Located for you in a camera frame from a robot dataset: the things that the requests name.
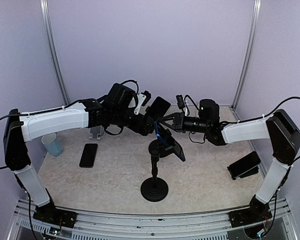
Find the black phone with silver back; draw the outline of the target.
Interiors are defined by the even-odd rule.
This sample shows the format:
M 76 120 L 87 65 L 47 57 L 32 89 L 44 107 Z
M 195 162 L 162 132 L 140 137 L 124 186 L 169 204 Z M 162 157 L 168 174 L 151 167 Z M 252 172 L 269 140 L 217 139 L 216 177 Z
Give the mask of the black phone with silver back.
M 157 96 L 150 107 L 146 109 L 145 115 L 153 118 L 154 121 L 157 121 L 167 113 L 170 107 L 171 104 L 167 100 Z

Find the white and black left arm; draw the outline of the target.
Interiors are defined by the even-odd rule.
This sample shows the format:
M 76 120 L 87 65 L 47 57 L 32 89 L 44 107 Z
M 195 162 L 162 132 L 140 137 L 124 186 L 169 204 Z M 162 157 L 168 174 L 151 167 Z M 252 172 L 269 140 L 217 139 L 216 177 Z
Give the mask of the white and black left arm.
M 6 119 L 3 137 L 5 168 L 10 169 L 20 185 L 32 199 L 40 214 L 53 223 L 60 218 L 52 197 L 39 179 L 26 144 L 46 137 L 54 141 L 57 133 L 83 128 L 114 125 L 129 128 L 146 136 L 153 131 L 153 120 L 140 113 L 141 107 L 150 100 L 151 94 L 127 87 L 125 82 L 115 83 L 108 94 L 98 98 L 76 100 L 56 108 L 22 112 L 13 109 L 0 117 Z

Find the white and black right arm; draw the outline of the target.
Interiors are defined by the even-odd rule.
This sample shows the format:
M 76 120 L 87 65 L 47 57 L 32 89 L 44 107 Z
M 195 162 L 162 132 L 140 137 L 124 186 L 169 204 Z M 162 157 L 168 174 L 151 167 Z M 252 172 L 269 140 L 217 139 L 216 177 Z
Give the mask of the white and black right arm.
M 184 111 L 160 117 L 155 122 L 157 136 L 163 135 L 162 126 L 166 126 L 178 133 L 203 133 L 203 139 L 215 146 L 245 141 L 269 141 L 271 144 L 272 163 L 245 212 L 250 222 L 258 221 L 284 185 L 293 164 L 300 159 L 300 129 L 279 106 L 268 114 L 236 122 L 220 121 L 220 107 L 212 99 L 202 99 L 197 111 L 197 117 L 188 116 Z

